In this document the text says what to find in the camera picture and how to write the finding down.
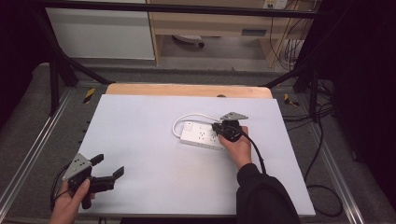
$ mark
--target white table surface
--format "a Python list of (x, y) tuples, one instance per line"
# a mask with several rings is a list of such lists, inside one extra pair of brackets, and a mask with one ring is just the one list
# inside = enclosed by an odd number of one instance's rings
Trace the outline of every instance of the white table surface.
[[(106, 216), (235, 215), (237, 170), (227, 151), (179, 143), (172, 134), (175, 120), (190, 113), (220, 118), (229, 112), (248, 116), (241, 125), (258, 146), (269, 175), (285, 186), (297, 213), (313, 216), (289, 136), (276, 100), (102, 95), (79, 153), (90, 159), (105, 154), (92, 175), (125, 174), (115, 188), (101, 192), (81, 214)], [(212, 122), (203, 117), (183, 120)], [(183, 121), (177, 125), (181, 133)], [(252, 148), (253, 162), (260, 169)]]

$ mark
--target wire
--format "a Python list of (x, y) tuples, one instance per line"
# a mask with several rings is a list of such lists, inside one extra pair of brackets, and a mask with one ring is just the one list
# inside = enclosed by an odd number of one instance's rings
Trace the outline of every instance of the wire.
[(51, 191), (50, 191), (50, 196), (49, 196), (49, 208), (50, 211), (53, 210), (54, 206), (55, 206), (55, 201), (56, 199), (58, 199), (58, 197), (64, 193), (61, 193), (60, 195), (55, 197), (55, 189), (56, 189), (56, 185), (58, 184), (59, 178), (61, 177), (61, 174), (67, 170), (67, 168), (69, 168), (70, 163), (67, 163), (64, 167), (62, 167), (62, 169), (58, 172), (58, 174), (56, 175), (55, 179), (53, 180), (52, 183), (52, 187), (51, 187)]
[(245, 133), (242, 130), (236, 129), (233, 126), (224, 125), (224, 124), (221, 124), (221, 126), (222, 127), (226, 127), (226, 128), (231, 128), (234, 131), (236, 131), (238, 133), (241, 133), (242, 135), (244, 135), (247, 138), (247, 140), (251, 143), (251, 145), (253, 145), (254, 149), (256, 150), (257, 156), (259, 157), (259, 161), (260, 161), (260, 167), (262, 168), (262, 173), (265, 174), (266, 173), (265, 172), (265, 165), (264, 165), (264, 159), (262, 158), (262, 154), (260, 153), (259, 149), (257, 148), (256, 144), (253, 142), (253, 140), (251, 140), (251, 138), (248, 136), (248, 134)]
[(288, 8), (289, 6), (291, 6), (291, 4), (293, 4), (294, 1), (295, 1), (295, 0), (292, 0), (290, 3), (288, 3), (288, 5), (285, 6), (285, 9)]
[(332, 96), (333, 95), (333, 93), (334, 93), (334, 84), (332, 84), (332, 90), (329, 90), (329, 88), (327, 87), (327, 85), (324, 83), (324, 81), (323, 81), (323, 79), (320, 81), (320, 85), (319, 85), (323, 90), (324, 90), (324, 93), (325, 94), (327, 94), (327, 95), (329, 95), (329, 96)]
[[(333, 111), (334, 111), (334, 109), (332, 107), (327, 108), (327, 109), (324, 109), (323, 111), (320, 111), (320, 113), (317, 112), (316, 116), (317, 117), (322, 116), (324, 118), (324, 117), (330, 115)], [(299, 121), (304, 121), (306, 119), (311, 119), (311, 116), (310, 115), (297, 115), (297, 116), (284, 115), (284, 116), (282, 116), (282, 118), (285, 122), (299, 122)]]
[(311, 8), (312, 11), (314, 11), (317, 8), (317, 4), (318, 4), (318, 0), (315, 0), (315, 3)]
[(303, 123), (303, 124), (300, 124), (300, 125), (298, 125), (298, 126), (296, 126), (296, 127), (293, 127), (293, 128), (290, 128), (290, 129), (288, 129), (288, 131), (291, 131), (291, 130), (295, 130), (295, 129), (298, 129), (298, 128), (301, 128), (301, 127), (303, 127), (304, 125), (306, 125), (306, 124), (308, 124), (308, 123), (310, 123), (310, 122), (312, 122), (313, 120), (311, 119), (311, 120), (309, 120), (308, 122), (306, 122), (306, 123)]
[(62, 193), (60, 193), (60, 194), (58, 194), (58, 195), (56, 195), (56, 197), (53, 199), (53, 201), (56, 202), (56, 200), (57, 200), (59, 197), (61, 197), (62, 195), (66, 194), (67, 192), (69, 192), (69, 189), (68, 189), (68, 190), (65, 190), (64, 192), (62, 192)]
[(172, 125), (172, 132), (173, 132), (173, 134), (174, 134), (176, 137), (180, 138), (180, 134), (176, 133), (176, 131), (175, 131), (176, 124), (178, 123), (179, 120), (184, 119), (184, 118), (186, 118), (186, 117), (190, 117), (190, 116), (201, 116), (201, 117), (205, 117), (205, 118), (207, 118), (207, 119), (213, 119), (213, 120), (216, 121), (216, 122), (220, 122), (219, 119), (215, 119), (215, 118), (212, 118), (212, 117), (210, 117), (210, 116), (208, 116), (208, 115), (200, 114), (200, 113), (192, 113), (192, 114), (188, 114), (188, 115), (181, 116), (181, 117), (178, 118), (178, 119), (175, 121), (175, 123)]
[[(319, 114), (320, 114), (321, 110), (323, 109), (323, 107), (326, 106), (326, 105), (330, 105), (330, 103), (327, 103), (327, 104), (322, 105), (322, 106), (319, 108), (319, 112), (318, 112)], [(322, 146), (322, 144), (323, 144), (323, 135), (324, 135), (324, 134), (323, 134), (323, 126), (322, 126), (322, 123), (321, 123), (321, 120), (320, 120), (320, 119), (321, 119), (321, 116), (318, 116), (318, 126), (319, 126), (319, 129), (320, 129), (320, 138), (319, 138), (318, 149), (317, 149), (317, 151), (316, 151), (316, 153), (315, 153), (314, 159), (311, 161), (311, 163), (310, 163), (309, 166), (308, 166), (308, 169), (307, 169), (306, 172), (305, 172), (305, 175), (304, 175), (304, 182), (305, 182), (305, 183), (306, 183), (306, 180), (307, 180), (307, 178), (308, 178), (309, 172), (310, 172), (311, 169), (312, 169), (312, 166), (314, 165), (315, 161), (316, 161), (317, 158), (318, 158), (318, 154), (319, 154), (320, 149), (321, 149), (321, 146)], [(337, 198), (338, 202), (340, 203), (340, 209), (339, 209), (336, 213), (334, 213), (334, 214), (330, 214), (330, 213), (323, 212), (322, 210), (320, 210), (320, 209), (318, 209), (317, 207), (314, 206), (314, 209), (315, 209), (316, 211), (318, 211), (319, 213), (321, 213), (322, 215), (327, 216), (327, 217), (338, 217), (338, 216), (341, 215), (341, 213), (343, 212), (343, 204), (342, 204), (342, 201), (341, 201), (340, 197), (338, 196), (338, 194), (337, 194), (334, 190), (332, 190), (332, 189), (330, 189), (330, 188), (328, 188), (328, 187), (326, 187), (326, 186), (322, 186), (322, 185), (308, 185), (308, 186), (306, 186), (306, 187), (307, 187), (308, 189), (312, 189), (312, 188), (326, 189), (326, 190), (330, 191), (332, 194), (334, 194), (335, 197)]]
[(276, 52), (274, 50), (274, 47), (272, 45), (272, 30), (273, 30), (273, 26), (274, 26), (274, 17), (271, 17), (271, 27), (270, 27), (270, 47), (271, 47), (271, 50), (275, 54), (276, 60), (279, 61), (280, 66), (282, 66), (284, 69), (288, 70), (288, 68), (285, 67), (287, 64), (283, 63), (282, 60), (280, 60), (277, 57)]
[[(302, 19), (299, 19), (296, 23), (294, 23), (294, 25), (289, 29), (288, 33), (286, 36), (289, 36), (289, 34), (291, 33), (291, 31), (294, 29), (294, 27), (301, 21)], [(285, 48), (285, 60), (289, 63), (289, 71), (291, 71), (291, 61), (294, 61), (295, 59), (297, 59), (296, 55), (297, 55), (297, 48), (301, 43), (304, 43), (303, 41), (303, 37), (305, 36), (305, 32), (307, 30), (308, 24), (311, 22), (312, 20), (308, 20), (305, 19), (304, 20), (304, 24), (303, 24), (303, 30), (300, 34), (300, 38), (298, 40), (289, 40), (288, 44)], [(293, 42), (293, 47), (290, 47), (290, 41)]]
[(318, 209), (317, 207), (314, 206), (314, 209), (317, 212), (321, 213), (322, 215), (324, 215), (326, 217), (338, 217), (338, 216), (341, 215), (341, 213), (343, 213), (343, 202), (341, 201), (341, 198), (338, 196), (337, 192), (335, 192), (333, 189), (328, 188), (328, 187), (323, 186), (323, 185), (308, 185), (308, 186), (306, 186), (306, 188), (307, 189), (314, 189), (314, 188), (316, 188), (316, 189), (326, 189), (326, 190), (328, 190), (329, 192), (331, 192), (335, 196), (335, 198), (337, 199), (338, 203), (340, 204), (340, 209), (338, 209), (338, 211), (336, 213), (334, 213), (334, 214), (329, 214), (329, 213), (323, 212), (322, 210), (320, 210), (320, 209)]
[(350, 0), (349, 1), (349, 5), (346, 7), (346, 10), (343, 12), (343, 14), (341, 15), (340, 19), (337, 21), (337, 23), (330, 29), (330, 31), (323, 37), (320, 39), (320, 41), (317, 43), (317, 45), (305, 56), (305, 58), (303, 58), (300, 61), (300, 64), (302, 63), (306, 63), (306, 60), (312, 56), (312, 54), (317, 51), (319, 49), (319, 46), (323, 44), (323, 42), (325, 42), (327, 40), (327, 38), (329, 38), (329, 36), (334, 32), (334, 30), (337, 28), (337, 26), (340, 24), (341, 20), (345, 17), (345, 15), (347, 14), (347, 12), (349, 11), (349, 9), (352, 6), (352, 3), (354, 2), (354, 0)]

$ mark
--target hand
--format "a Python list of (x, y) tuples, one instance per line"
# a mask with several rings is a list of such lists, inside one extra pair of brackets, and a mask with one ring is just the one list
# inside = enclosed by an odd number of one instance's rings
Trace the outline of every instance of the hand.
[[(82, 199), (87, 194), (88, 189), (90, 188), (90, 180), (86, 179), (81, 186), (79, 186), (73, 198), (70, 197), (68, 193), (65, 193), (56, 200), (55, 207), (52, 212), (52, 216), (50, 218), (49, 224), (71, 224), (74, 223), (79, 205), (81, 204)], [(60, 193), (66, 192), (69, 190), (69, 186), (67, 181), (64, 181), (62, 184)]]
[[(242, 126), (242, 131), (248, 134), (248, 127)], [(251, 163), (251, 144), (245, 136), (241, 136), (238, 141), (233, 143), (219, 134), (219, 140), (228, 149), (238, 170), (242, 166)]]

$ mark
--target power strip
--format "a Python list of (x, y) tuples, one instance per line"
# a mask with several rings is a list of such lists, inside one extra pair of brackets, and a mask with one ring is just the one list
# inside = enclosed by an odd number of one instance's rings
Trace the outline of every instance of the power strip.
[(180, 142), (197, 147), (225, 150), (225, 147), (220, 143), (218, 136), (210, 124), (191, 121), (184, 122)]
[(288, 0), (265, 0), (262, 8), (268, 9), (284, 9)]

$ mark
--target black jacket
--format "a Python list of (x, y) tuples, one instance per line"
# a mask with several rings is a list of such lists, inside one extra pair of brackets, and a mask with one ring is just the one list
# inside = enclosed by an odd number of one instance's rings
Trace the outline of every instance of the black jacket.
[(238, 172), (236, 215), (240, 224), (293, 224), (300, 219), (283, 185), (274, 177), (261, 174), (253, 163)]

